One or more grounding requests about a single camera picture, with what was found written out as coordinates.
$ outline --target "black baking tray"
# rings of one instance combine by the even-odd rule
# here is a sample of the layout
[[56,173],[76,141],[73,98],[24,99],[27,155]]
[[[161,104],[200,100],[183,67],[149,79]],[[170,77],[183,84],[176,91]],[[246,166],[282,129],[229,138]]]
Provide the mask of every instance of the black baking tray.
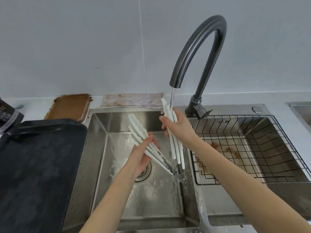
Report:
[[25,121],[0,138],[0,232],[61,232],[87,128]]

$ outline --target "metal wire basket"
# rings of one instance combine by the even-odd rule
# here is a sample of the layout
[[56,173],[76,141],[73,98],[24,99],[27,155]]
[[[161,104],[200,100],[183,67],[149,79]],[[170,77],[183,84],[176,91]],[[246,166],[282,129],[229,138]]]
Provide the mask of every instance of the metal wire basket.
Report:
[[[311,172],[274,116],[208,116],[189,119],[196,133],[262,183],[310,182]],[[191,152],[198,185],[219,184]]]

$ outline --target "faucet handle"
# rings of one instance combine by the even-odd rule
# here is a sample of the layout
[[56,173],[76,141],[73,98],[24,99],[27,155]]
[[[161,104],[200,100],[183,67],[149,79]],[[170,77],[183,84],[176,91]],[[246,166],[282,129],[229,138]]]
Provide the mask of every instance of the faucet handle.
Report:
[[195,111],[195,115],[196,115],[198,120],[206,118],[212,112],[212,109],[206,111],[206,109],[201,104],[194,105],[193,109]]

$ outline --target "forearm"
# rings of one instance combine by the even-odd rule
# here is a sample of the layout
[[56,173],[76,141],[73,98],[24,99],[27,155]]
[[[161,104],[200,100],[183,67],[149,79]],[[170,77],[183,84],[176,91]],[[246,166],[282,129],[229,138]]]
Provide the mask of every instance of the forearm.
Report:
[[192,150],[250,221],[262,232],[310,232],[311,226],[264,184],[197,139]]
[[135,181],[134,169],[125,165],[107,190],[99,205],[84,224],[80,233],[100,233],[117,231],[127,199]]

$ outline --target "towel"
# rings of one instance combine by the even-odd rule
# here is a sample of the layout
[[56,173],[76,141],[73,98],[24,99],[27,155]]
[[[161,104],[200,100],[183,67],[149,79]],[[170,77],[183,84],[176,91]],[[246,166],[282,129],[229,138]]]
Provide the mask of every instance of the towel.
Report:
[[164,93],[159,94],[114,94],[105,95],[101,107],[135,107],[135,108],[163,108],[161,98]]

